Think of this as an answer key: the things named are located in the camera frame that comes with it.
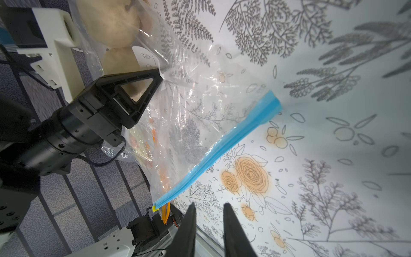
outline orange rose drawing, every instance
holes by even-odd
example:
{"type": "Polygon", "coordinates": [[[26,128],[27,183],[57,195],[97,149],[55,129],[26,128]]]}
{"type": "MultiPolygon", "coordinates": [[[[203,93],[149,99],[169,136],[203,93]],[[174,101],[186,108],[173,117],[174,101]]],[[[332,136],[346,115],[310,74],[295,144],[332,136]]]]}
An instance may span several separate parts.
{"type": "Polygon", "coordinates": [[[251,157],[239,157],[236,170],[242,184],[253,193],[265,193],[268,190],[268,174],[251,157]]]}
{"type": "Polygon", "coordinates": [[[241,181],[231,172],[224,171],[221,173],[221,179],[226,189],[231,193],[235,194],[240,190],[241,181]]]}
{"type": "Polygon", "coordinates": [[[249,219],[250,221],[256,220],[256,216],[254,215],[254,211],[248,206],[248,205],[243,205],[241,206],[242,213],[244,216],[249,219]]]}

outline gray carpet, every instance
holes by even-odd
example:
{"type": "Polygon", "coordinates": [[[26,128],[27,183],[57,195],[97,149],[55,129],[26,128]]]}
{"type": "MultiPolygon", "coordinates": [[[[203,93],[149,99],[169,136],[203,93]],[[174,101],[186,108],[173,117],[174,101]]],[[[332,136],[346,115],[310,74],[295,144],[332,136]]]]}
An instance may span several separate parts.
{"type": "MultiPolygon", "coordinates": [[[[52,7],[68,10],[67,0],[5,0],[13,7],[52,7]]],[[[92,82],[84,54],[73,51],[81,77],[92,82]]],[[[29,67],[38,58],[12,53],[29,67]]],[[[66,105],[61,90],[48,91],[20,70],[0,65],[0,93],[33,112],[38,124],[66,105]]],[[[85,155],[94,162],[109,160],[102,151],[90,149],[85,155]]],[[[75,159],[71,173],[42,177],[41,195],[32,201],[20,228],[0,250],[0,256],[65,256],[101,240],[151,207],[148,183],[135,162],[114,163],[94,168],[75,159]]]]}

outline floral wallpaper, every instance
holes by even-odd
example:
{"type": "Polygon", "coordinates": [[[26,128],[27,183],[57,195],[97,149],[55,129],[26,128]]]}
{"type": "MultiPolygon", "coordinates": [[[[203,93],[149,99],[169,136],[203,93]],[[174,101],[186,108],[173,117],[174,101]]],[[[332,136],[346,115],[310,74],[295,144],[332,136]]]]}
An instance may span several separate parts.
{"type": "Polygon", "coordinates": [[[187,48],[222,45],[283,106],[174,200],[181,211],[194,202],[224,245],[229,202],[258,256],[411,256],[411,0],[150,4],[187,48]]]}

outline plastic ziplock bag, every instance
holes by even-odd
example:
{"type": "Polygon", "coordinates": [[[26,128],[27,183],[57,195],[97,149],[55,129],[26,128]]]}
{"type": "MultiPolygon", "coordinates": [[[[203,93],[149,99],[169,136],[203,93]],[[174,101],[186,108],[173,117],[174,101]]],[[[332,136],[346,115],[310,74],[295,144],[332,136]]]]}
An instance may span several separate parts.
{"type": "Polygon", "coordinates": [[[150,182],[154,209],[182,193],[226,151],[280,112],[272,91],[232,63],[221,47],[193,53],[145,2],[69,0],[69,4],[94,79],[114,70],[153,67],[162,74],[163,84],[140,121],[124,132],[128,153],[150,182]],[[113,25],[122,29],[113,32],[113,25]],[[119,40],[108,39],[110,33],[119,40]],[[152,58],[154,65],[145,65],[144,60],[136,64],[140,54],[152,58]]]}

